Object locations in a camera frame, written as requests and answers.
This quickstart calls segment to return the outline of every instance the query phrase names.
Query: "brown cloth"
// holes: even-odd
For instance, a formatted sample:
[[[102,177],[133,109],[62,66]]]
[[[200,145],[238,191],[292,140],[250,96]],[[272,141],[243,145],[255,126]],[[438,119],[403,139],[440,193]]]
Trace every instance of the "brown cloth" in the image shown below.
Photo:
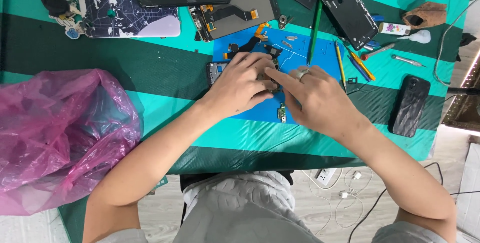
[[[433,27],[447,22],[447,5],[428,1],[405,13],[402,20],[412,30]]]

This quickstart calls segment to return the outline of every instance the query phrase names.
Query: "blue silicone repair mat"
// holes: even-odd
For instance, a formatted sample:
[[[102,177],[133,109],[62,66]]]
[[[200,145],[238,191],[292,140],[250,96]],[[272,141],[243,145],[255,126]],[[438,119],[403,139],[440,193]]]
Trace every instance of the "blue silicone repair mat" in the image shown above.
[[[238,44],[239,47],[243,46],[254,35],[257,28],[258,26],[251,27],[216,39],[213,44],[213,62],[228,62],[229,59],[223,59],[223,53],[229,52],[229,44],[235,43]],[[311,37],[273,28],[264,28],[262,33],[265,31],[267,32],[266,36],[268,36],[268,41],[262,41],[259,45],[255,45],[252,52],[266,52],[267,50],[264,47],[265,44],[274,46],[278,49],[283,49],[278,57],[279,70],[283,73],[288,73],[290,70],[296,69],[301,65],[307,65]],[[297,38],[295,40],[288,40],[287,37]],[[282,41],[290,44],[292,48],[282,43]],[[340,54],[343,57],[344,47],[342,45],[339,45],[339,47]],[[338,63],[334,42],[317,38],[311,65],[317,65],[323,68],[332,77],[340,80],[340,68]],[[267,99],[256,105],[253,109],[242,112],[232,118],[278,123],[280,119],[277,115],[277,109],[280,107],[280,103],[284,102],[285,94],[280,91],[275,93],[273,98]],[[286,109],[286,113],[286,123],[297,124],[293,120],[288,108]]]

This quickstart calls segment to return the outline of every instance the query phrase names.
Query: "keychain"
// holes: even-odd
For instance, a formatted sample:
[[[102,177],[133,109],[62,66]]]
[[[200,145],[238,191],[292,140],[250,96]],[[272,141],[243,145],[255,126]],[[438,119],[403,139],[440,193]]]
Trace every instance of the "keychain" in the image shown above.
[[[82,21],[75,22],[75,15],[80,14],[74,0],[41,0],[48,10],[48,17],[65,27],[65,35],[70,39],[78,39],[83,35]]]

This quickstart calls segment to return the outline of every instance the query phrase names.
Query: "phone case with map print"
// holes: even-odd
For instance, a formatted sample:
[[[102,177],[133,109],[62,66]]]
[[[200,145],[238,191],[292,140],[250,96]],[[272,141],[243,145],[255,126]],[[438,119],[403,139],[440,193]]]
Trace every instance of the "phone case with map print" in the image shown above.
[[[142,7],[137,0],[78,0],[90,38],[177,37],[177,7]]]

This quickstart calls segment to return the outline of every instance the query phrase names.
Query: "smartphone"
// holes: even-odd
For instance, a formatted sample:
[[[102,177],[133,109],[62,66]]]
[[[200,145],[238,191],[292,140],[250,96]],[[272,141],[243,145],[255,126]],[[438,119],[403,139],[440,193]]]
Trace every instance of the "smartphone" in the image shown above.
[[[360,50],[378,33],[378,26],[362,0],[322,0],[325,12],[340,35]]]
[[[393,134],[413,137],[422,116],[430,82],[407,75],[403,80],[398,99],[390,117],[388,130]]]

